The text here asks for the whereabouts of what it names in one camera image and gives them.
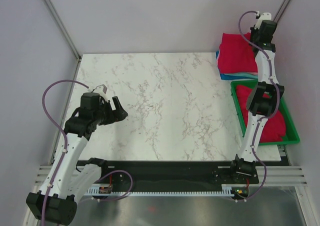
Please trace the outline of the green plastic tray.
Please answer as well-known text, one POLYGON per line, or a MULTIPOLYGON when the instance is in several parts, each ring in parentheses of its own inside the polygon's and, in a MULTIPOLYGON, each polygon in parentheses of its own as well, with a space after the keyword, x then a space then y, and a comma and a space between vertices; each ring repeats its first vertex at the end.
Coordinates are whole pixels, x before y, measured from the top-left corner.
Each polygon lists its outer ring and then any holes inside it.
MULTIPOLYGON (((248 124, 247 98, 256 84, 255 80, 235 80, 230 83, 231 96, 243 136, 248 124)), ((299 142, 300 137, 295 124, 282 98, 276 115, 269 119, 264 127, 259 145, 292 145, 299 142)))

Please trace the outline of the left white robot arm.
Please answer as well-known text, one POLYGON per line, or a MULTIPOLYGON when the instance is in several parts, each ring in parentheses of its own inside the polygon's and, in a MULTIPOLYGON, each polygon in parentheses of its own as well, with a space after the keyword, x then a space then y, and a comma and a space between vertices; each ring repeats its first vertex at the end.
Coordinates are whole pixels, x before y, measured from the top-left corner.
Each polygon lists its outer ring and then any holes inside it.
POLYGON ((31 192, 26 198, 27 206, 42 225, 46 222, 70 225, 87 190, 95 182, 104 183, 109 179, 105 160, 99 158, 90 158, 76 177, 73 174, 97 127, 123 121, 127 116, 117 96, 108 100, 103 92, 82 94, 80 106, 65 122, 64 144, 47 178, 38 192, 31 192))

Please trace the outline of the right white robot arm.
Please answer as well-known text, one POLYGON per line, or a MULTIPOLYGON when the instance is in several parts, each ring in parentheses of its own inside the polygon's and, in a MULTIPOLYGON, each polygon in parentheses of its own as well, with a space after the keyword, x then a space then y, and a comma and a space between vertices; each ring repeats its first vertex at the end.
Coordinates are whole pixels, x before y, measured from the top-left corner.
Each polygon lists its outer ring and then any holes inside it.
POLYGON ((229 177, 235 183, 247 183, 257 176, 256 150, 266 123, 276 115, 284 94, 274 63, 276 46, 272 38, 276 28, 277 23, 268 19, 251 28, 249 43, 254 50, 258 80, 246 102, 248 121, 242 146, 230 165, 229 177))

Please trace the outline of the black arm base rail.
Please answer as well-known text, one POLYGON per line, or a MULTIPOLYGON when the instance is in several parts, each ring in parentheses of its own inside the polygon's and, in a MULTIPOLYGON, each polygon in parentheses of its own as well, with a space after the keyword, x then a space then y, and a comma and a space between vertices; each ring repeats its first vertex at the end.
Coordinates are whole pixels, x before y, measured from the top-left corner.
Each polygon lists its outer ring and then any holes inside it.
POLYGON ((235 182, 229 161, 106 161, 91 158, 77 166, 96 164, 101 167, 104 184, 116 191, 217 191, 222 185, 255 185, 258 174, 247 183, 235 182))

